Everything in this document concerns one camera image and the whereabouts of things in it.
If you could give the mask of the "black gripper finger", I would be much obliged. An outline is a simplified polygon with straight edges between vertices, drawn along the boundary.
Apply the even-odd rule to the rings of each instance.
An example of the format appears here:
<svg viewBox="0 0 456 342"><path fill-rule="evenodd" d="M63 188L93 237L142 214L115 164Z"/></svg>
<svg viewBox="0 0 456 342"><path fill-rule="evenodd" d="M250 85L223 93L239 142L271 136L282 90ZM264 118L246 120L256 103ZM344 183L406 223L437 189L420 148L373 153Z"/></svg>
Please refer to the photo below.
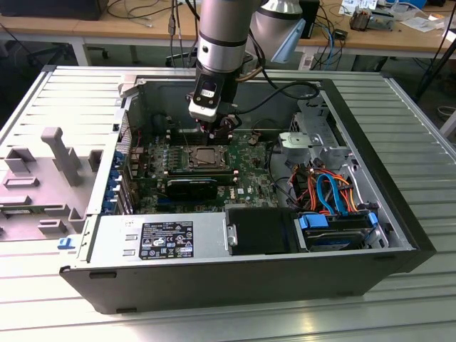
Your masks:
<svg viewBox="0 0 456 342"><path fill-rule="evenodd" d="M201 143L214 143L225 139L224 128L220 120L212 123L201 121L200 130L202 132Z"/></svg>
<svg viewBox="0 0 456 342"><path fill-rule="evenodd" d="M231 140L233 138L233 132L242 125L241 118L233 113L224 116L218 127L218 137Z"/></svg>

